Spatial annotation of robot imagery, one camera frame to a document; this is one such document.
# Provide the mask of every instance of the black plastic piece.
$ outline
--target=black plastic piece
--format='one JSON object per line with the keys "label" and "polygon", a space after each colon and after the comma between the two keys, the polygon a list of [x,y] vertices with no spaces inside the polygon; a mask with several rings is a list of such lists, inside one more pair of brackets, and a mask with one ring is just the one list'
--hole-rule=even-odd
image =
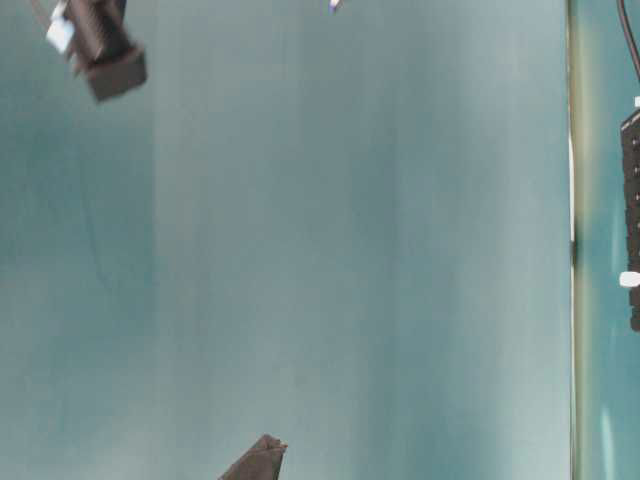
{"label": "black plastic piece", "polygon": [[219,480],[278,480],[287,445],[263,435]]}

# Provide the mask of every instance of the black cable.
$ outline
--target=black cable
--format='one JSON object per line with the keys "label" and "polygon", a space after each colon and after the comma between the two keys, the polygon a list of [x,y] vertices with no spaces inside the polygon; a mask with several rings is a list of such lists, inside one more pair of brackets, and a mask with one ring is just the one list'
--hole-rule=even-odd
{"label": "black cable", "polygon": [[624,6],[624,0],[618,0],[618,14],[620,15],[620,23],[622,24],[622,30],[624,31],[624,38],[627,39],[627,45],[629,45],[631,60],[633,61],[633,66],[636,69],[638,81],[640,81],[640,55],[638,55],[638,47],[636,46],[636,41],[633,38],[631,25],[629,25],[629,17],[627,16],[627,10]]}
{"label": "black cable", "polygon": [[31,3],[33,14],[35,15],[38,22],[40,22],[40,25],[42,25],[45,29],[48,29],[50,22],[49,22],[49,19],[47,18],[48,15],[46,13],[46,10],[42,6],[42,4],[38,0],[30,0],[29,3]]}

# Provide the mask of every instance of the white plug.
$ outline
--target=white plug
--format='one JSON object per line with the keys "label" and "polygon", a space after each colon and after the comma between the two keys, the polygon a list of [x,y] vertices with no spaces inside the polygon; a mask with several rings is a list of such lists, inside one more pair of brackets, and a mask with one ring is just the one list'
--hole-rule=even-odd
{"label": "white plug", "polygon": [[47,30],[47,40],[61,55],[64,55],[75,34],[73,23],[64,18],[67,2],[58,2],[51,13],[51,26]]}
{"label": "white plug", "polygon": [[73,23],[63,18],[57,18],[51,22],[47,30],[47,40],[61,55],[64,55],[75,34]]}
{"label": "white plug", "polygon": [[336,10],[338,10],[338,7],[340,6],[341,3],[342,3],[342,0],[329,0],[329,8],[331,9],[332,12],[335,12]]}
{"label": "white plug", "polygon": [[640,287],[640,273],[622,272],[620,274],[620,286],[624,288]]}

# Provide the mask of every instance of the teal surface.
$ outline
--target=teal surface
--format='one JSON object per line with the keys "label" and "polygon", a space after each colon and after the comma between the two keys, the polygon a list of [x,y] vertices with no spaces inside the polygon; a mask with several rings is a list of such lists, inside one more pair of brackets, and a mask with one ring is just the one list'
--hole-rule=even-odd
{"label": "teal surface", "polygon": [[0,4],[0,477],[569,477],[565,11],[129,2],[97,108]]}
{"label": "teal surface", "polygon": [[[631,331],[620,124],[640,93],[615,2],[573,0],[576,164],[578,470],[582,480],[637,478],[640,337]],[[640,5],[626,2],[636,32]]]}

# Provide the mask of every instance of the teal table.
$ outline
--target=teal table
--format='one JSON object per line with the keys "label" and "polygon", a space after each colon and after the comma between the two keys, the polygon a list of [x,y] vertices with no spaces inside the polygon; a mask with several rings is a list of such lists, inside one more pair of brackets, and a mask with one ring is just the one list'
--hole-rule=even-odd
{"label": "teal table", "polygon": [[0,477],[269,432],[282,480],[567,480],[566,16],[519,3],[130,1],[98,108],[1,2]]}

